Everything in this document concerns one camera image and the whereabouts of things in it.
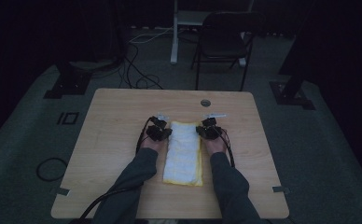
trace dark background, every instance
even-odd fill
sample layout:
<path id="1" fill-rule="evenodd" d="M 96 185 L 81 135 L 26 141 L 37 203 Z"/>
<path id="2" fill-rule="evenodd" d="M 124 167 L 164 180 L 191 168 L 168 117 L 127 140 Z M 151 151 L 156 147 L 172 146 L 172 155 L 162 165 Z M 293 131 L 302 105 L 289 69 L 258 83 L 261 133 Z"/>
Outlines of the dark background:
<path id="1" fill-rule="evenodd" d="M 180 1 L 217 10 L 223 1 Z M 56 49 L 69 61 L 119 57 L 127 27 L 173 25 L 167 0 L 0 0 L 0 128 Z M 263 35 L 295 38 L 280 71 L 316 84 L 362 166 L 362 1 L 256 0 Z"/>

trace forearm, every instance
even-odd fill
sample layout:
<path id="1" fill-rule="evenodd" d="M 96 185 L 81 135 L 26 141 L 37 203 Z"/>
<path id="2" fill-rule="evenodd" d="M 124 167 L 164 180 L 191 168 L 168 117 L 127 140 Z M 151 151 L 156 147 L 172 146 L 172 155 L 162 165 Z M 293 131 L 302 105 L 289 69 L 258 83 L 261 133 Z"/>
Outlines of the forearm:
<path id="1" fill-rule="evenodd" d="M 109 191 L 139 186 L 156 173 L 158 153 L 141 148 L 123 170 Z M 140 199 L 140 189 L 115 194 L 102 201 L 92 223 L 133 223 Z"/>
<path id="2" fill-rule="evenodd" d="M 213 184 L 223 223 L 257 223 L 260 217 L 248 198 L 249 184 L 239 171 L 231 167 L 225 153 L 210 159 Z"/>

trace yellow cloth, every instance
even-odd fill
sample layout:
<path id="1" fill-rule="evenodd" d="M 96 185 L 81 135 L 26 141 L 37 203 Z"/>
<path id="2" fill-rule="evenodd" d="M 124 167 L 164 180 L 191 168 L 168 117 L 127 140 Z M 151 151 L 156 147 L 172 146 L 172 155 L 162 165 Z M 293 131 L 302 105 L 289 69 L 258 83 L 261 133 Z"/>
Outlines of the yellow cloth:
<path id="1" fill-rule="evenodd" d="M 178 185 L 202 186 L 201 139 L 196 133 L 198 123 L 180 123 L 173 121 L 172 135 L 163 182 Z"/>

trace black chair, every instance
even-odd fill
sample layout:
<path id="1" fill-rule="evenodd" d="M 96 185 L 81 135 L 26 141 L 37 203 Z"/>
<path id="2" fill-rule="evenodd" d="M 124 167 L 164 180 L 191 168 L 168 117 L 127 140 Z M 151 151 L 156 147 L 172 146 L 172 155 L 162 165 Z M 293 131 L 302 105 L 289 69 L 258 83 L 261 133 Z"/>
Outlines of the black chair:
<path id="1" fill-rule="evenodd" d="M 213 12 L 203 21 L 198 46 L 193 56 L 192 66 L 198 64 L 195 90 L 199 86 L 201 63 L 232 62 L 230 69 L 239 58 L 245 58 L 245 75 L 253 48 L 253 39 L 261 31 L 265 17 L 257 12 Z"/>

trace gray carpet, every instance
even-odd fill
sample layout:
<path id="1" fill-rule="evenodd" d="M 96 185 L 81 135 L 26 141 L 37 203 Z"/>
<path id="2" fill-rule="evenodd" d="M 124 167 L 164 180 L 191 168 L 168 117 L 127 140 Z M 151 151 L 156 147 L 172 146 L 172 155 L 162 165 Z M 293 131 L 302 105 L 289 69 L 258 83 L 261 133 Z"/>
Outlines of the gray carpet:
<path id="1" fill-rule="evenodd" d="M 145 32 L 159 31 L 140 30 L 133 34 Z M 180 35 L 196 40 L 195 35 Z M 290 217 L 295 223 L 362 223 L 362 170 L 318 88 L 308 82 L 302 87 L 316 110 L 275 103 L 269 82 L 289 79 L 277 72 L 291 45 L 292 40 L 282 37 L 258 38 L 244 85 L 244 91 L 255 96 L 280 180 L 290 189 L 286 195 Z M 167 90 L 194 89 L 195 70 L 189 69 L 195 48 L 193 43 L 180 41 L 176 65 L 170 64 L 172 39 L 169 35 L 136 46 L 139 54 L 134 64 L 141 72 L 159 77 L 160 85 Z M 128 58 L 131 59 L 134 53 L 135 49 L 130 47 Z M 77 65 L 97 66 L 92 63 Z M 37 178 L 35 169 L 48 158 L 70 159 L 95 90 L 129 88 L 121 81 L 122 68 L 119 72 L 114 69 L 95 73 L 85 95 L 49 100 L 43 96 L 59 75 L 51 66 L 28 90 L 0 130 L 0 223 L 70 221 L 50 216 L 55 199 L 51 191 L 60 186 L 61 180 L 44 182 Z M 242 72 L 243 69 L 237 66 L 229 70 L 225 64 L 204 64 L 200 90 L 237 91 Z M 131 70 L 133 85 L 139 77 Z M 76 112 L 79 113 L 76 124 L 58 124 L 62 113 Z M 41 171 L 45 176 L 56 176 L 61 175 L 65 167 L 54 161 L 43 166 Z M 166 220 L 150 222 L 164 223 Z M 270 222 L 292 223 L 290 219 Z"/>

